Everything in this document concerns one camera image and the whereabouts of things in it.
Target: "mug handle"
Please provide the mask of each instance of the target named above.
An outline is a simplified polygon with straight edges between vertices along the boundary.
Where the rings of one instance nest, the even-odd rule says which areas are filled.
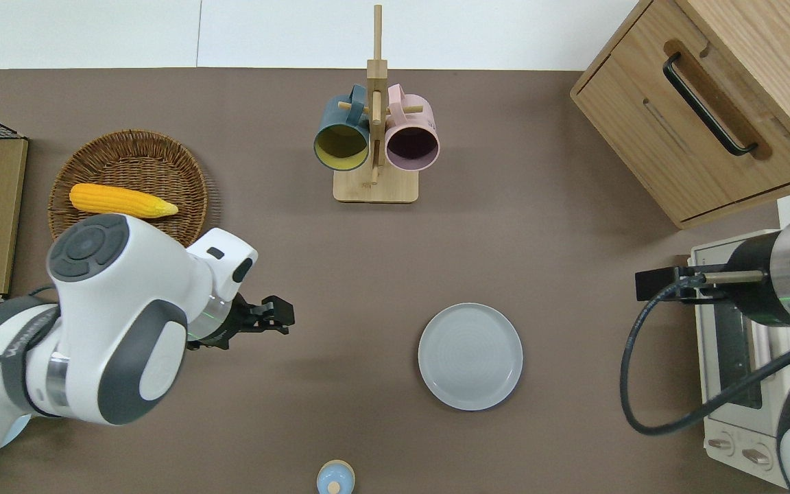
[[[395,84],[389,87],[389,112],[392,114],[392,119],[395,125],[402,125],[407,123],[407,115],[404,113],[402,106],[404,100],[404,90],[401,84]]]
[[[348,124],[358,125],[361,115],[364,113],[364,104],[368,100],[368,90],[361,84],[353,84],[352,91],[349,93],[349,113],[346,116]]]

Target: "wicker basket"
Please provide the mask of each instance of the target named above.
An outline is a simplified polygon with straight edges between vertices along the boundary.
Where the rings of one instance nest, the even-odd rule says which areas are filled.
[[[47,224],[56,239],[66,228],[92,216],[69,201],[72,185],[114,185],[154,194],[178,206],[178,213],[146,219],[187,247],[206,221],[209,187],[197,160],[182,144],[149,130],[122,130],[81,147],[63,165],[47,203]]]

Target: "mug rack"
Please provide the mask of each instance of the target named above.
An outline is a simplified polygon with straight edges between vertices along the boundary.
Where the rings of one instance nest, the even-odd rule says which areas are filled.
[[[407,172],[388,163],[383,149],[385,116],[389,113],[388,64],[382,57],[383,6],[374,5],[374,58],[368,60],[370,138],[368,159],[357,169],[335,172],[333,196],[341,202],[411,203],[420,197],[419,172]],[[348,109],[347,103],[339,106]],[[419,113],[421,106],[405,107]]]

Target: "corn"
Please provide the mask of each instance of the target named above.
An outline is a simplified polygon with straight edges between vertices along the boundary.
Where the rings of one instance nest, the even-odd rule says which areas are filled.
[[[137,218],[160,218],[178,213],[178,207],[157,196],[109,185],[72,185],[69,200],[76,209],[88,213],[125,213]]]

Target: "pink mug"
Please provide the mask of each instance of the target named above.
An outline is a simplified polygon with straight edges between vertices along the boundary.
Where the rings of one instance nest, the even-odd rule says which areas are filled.
[[[422,112],[404,113],[407,106],[422,106]],[[389,87],[389,111],[383,141],[386,159],[408,172],[429,168],[441,152],[429,101],[416,94],[404,94],[401,84],[395,84]]]

